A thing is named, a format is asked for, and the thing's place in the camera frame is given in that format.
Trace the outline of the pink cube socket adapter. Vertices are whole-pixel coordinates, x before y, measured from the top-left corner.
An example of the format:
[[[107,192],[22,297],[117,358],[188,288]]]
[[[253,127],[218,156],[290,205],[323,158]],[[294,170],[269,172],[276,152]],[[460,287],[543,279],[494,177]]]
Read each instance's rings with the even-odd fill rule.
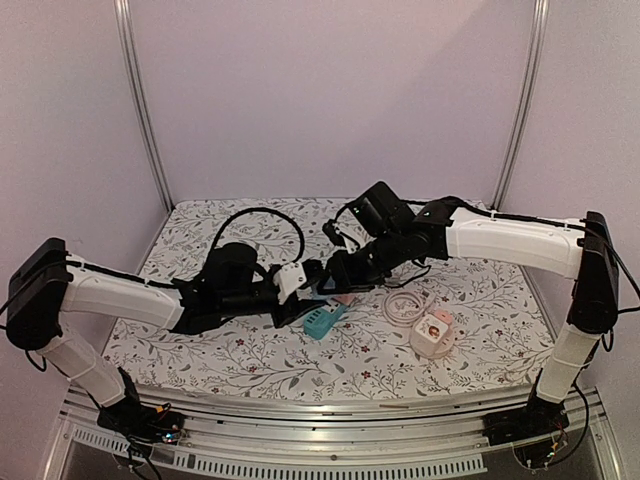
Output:
[[[359,295],[353,293],[341,294],[333,296],[332,300],[346,307],[351,307],[355,306],[359,302]]]

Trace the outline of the white cube socket adapter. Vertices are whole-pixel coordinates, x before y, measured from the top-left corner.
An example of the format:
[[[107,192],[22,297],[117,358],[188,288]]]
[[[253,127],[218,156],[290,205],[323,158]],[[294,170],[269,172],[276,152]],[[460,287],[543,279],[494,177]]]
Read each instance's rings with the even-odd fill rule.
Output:
[[[420,355],[432,355],[440,347],[448,331],[449,325],[446,322],[428,314],[414,324],[409,337],[410,346]]]

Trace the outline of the teal power strip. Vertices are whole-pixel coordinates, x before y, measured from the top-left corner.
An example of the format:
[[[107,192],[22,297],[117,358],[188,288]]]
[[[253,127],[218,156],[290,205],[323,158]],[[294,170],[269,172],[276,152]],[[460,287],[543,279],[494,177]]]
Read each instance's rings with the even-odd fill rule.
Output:
[[[304,333],[314,340],[323,339],[338,320],[345,314],[347,307],[333,302],[310,312],[303,321]]]

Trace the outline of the pink round power socket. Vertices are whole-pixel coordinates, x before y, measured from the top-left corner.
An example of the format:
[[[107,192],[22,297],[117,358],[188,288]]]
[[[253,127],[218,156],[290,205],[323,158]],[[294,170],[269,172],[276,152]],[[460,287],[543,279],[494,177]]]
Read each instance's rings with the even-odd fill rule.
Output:
[[[449,348],[450,348],[450,346],[451,346],[451,342],[452,342],[451,338],[452,338],[451,325],[449,325],[449,331],[448,331],[448,333],[446,334],[446,336],[445,336],[444,340],[442,341],[442,343],[441,343],[440,347],[437,349],[437,351],[436,351],[434,354],[429,355],[429,356],[423,356],[423,355],[420,355],[418,352],[416,352],[413,348],[412,348],[412,349],[413,349],[413,350],[414,350],[418,355],[420,355],[421,357],[425,357],[425,358],[436,358],[436,357],[438,357],[438,356],[444,355],[444,354],[448,351],[448,349],[449,349]]]

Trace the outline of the orange usb charger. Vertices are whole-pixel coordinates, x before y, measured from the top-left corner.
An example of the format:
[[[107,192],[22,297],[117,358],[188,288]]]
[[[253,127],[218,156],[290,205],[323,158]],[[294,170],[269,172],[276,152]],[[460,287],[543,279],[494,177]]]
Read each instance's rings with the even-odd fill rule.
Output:
[[[441,322],[446,323],[447,325],[451,325],[453,323],[453,316],[446,310],[436,309],[431,312],[431,314],[439,319]]]

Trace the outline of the light blue usb charger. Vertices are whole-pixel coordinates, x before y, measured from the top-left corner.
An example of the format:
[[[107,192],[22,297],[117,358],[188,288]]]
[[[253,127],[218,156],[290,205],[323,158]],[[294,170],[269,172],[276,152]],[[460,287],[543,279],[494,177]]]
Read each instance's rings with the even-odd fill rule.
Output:
[[[318,284],[313,284],[313,285],[310,286],[309,295],[312,298],[324,298],[325,297],[325,294],[321,293],[320,290],[318,289]]]

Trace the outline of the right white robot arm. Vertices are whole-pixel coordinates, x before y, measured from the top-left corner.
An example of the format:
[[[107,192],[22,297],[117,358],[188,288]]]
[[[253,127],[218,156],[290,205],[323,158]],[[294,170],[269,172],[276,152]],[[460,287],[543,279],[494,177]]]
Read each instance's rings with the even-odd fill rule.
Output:
[[[614,245],[606,217],[588,211],[553,219],[487,210],[445,196],[405,200],[379,181],[342,206],[323,226],[340,246],[325,278],[339,293],[368,291],[407,263],[425,260],[491,260],[527,272],[544,302],[545,281],[566,287],[564,321],[557,324],[552,353],[535,382],[533,400],[517,415],[517,427],[537,436],[556,417],[601,337],[632,308],[619,304],[620,281],[639,287]]]

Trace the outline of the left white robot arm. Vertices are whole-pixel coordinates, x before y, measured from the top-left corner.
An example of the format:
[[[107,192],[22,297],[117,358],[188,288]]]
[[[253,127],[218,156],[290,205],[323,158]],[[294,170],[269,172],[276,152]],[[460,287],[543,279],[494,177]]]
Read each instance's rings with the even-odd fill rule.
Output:
[[[13,274],[4,311],[16,348],[36,352],[85,389],[128,434],[148,426],[125,374],[107,362],[64,313],[89,313],[142,322],[180,335],[199,335],[241,316],[267,314],[282,328],[323,306],[300,298],[302,262],[265,269],[254,248],[237,242],[213,248],[190,280],[163,283],[110,270],[70,254],[50,238]]]

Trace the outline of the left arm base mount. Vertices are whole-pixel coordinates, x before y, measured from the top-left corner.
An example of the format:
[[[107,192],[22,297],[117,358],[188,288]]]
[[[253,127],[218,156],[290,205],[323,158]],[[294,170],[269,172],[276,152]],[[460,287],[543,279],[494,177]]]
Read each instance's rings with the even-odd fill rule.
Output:
[[[97,424],[137,442],[177,443],[184,433],[185,415],[174,411],[170,403],[143,405],[130,375],[122,368],[118,371],[124,382],[124,398],[112,406],[101,406]]]

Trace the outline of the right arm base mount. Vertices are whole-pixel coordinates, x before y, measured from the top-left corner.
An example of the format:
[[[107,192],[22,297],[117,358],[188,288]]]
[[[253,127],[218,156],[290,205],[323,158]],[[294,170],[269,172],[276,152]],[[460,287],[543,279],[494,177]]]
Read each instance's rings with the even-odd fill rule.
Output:
[[[482,434],[494,446],[564,430],[569,419],[563,402],[543,400],[534,385],[524,406],[488,413],[482,424]]]

